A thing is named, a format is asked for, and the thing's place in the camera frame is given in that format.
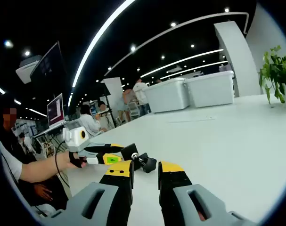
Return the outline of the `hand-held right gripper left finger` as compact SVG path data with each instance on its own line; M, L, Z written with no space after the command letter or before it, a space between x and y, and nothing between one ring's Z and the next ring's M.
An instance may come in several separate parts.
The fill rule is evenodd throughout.
M41 220L43 226L126 226L132 205L132 160L110 165L100 182L72 197L65 210Z

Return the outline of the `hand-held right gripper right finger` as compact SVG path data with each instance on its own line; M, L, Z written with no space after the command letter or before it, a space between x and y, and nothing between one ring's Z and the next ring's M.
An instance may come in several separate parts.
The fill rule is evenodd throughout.
M226 211L225 203L200 184L192 184L175 163L158 163L159 204L166 226L254 226Z

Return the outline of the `person's left hand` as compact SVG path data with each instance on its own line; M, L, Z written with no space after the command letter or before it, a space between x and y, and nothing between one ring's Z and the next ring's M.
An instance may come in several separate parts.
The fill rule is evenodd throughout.
M70 163L78 168L83 168L87 165L86 157L80 157L78 153L69 152L68 156Z

